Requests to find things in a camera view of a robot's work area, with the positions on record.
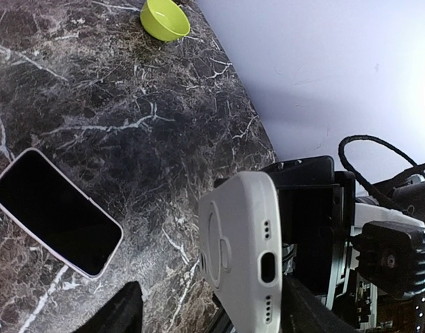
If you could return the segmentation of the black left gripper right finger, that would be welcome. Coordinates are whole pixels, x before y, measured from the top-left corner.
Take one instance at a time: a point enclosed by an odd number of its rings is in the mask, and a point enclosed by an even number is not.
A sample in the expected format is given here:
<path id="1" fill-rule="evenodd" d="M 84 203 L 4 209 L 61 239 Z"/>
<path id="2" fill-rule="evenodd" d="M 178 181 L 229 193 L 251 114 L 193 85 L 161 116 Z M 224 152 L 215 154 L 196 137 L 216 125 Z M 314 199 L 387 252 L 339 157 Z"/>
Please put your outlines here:
<path id="1" fill-rule="evenodd" d="M 299 280 L 284 276 L 281 332 L 358 332 L 328 310 Z"/>

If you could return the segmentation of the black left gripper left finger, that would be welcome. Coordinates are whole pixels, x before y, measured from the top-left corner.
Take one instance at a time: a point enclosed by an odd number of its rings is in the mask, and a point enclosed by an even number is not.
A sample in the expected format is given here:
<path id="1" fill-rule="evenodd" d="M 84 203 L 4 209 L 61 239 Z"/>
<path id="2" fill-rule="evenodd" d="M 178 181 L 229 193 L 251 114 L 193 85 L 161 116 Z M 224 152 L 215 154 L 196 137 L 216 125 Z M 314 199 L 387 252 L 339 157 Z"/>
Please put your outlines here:
<path id="1" fill-rule="evenodd" d="M 142 332 L 143 300 L 138 281 L 128 282 L 75 333 Z"/>

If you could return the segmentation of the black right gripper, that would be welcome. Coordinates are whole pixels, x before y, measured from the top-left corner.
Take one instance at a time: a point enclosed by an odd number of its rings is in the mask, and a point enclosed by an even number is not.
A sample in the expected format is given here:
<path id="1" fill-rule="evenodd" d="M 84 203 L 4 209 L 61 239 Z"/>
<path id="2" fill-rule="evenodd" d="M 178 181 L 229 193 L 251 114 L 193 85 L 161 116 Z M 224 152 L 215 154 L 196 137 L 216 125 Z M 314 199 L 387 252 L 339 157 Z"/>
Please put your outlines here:
<path id="1" fill-rule="evenodd" d="M 345 281 L 345 251 L 354 224 L 355 179 L 328 155 L 263 168 L 275 184 L 281 239 L 296 248 L 293 277 L 312 294 L 336 298 Z"/>

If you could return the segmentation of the white phone case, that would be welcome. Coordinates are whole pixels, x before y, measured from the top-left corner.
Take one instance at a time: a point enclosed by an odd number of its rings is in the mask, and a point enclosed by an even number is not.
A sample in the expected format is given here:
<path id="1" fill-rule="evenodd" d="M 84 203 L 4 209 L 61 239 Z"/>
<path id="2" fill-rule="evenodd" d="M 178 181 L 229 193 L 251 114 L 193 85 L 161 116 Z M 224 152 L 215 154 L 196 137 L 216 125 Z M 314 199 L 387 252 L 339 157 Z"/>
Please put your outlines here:
<path id="1" fill-rule="evenodd" d="M 199 201 L 200 269 L 237 332 L 278 332 L 282 242 L 277 191 L 243 171 Z"/>

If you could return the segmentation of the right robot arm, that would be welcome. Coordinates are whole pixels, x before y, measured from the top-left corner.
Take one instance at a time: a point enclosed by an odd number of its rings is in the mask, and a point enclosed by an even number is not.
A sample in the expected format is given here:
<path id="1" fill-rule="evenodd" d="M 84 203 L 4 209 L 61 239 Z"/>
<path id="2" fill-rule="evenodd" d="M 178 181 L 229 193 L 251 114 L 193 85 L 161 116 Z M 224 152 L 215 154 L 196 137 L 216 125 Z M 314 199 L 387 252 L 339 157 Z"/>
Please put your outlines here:
<path id="1" fill-rule="evenodd" d="M 381 139 L 352 135 L 332 157 L 271 164 L 277 189 L 281 239 L 295 248 L 284 261 L 290 275 L 315 295 L 337 296 L 350 271 L 396 299 L 425 293 L 425 163 L 372 184 L 348 161 L 345 147 Z"/>

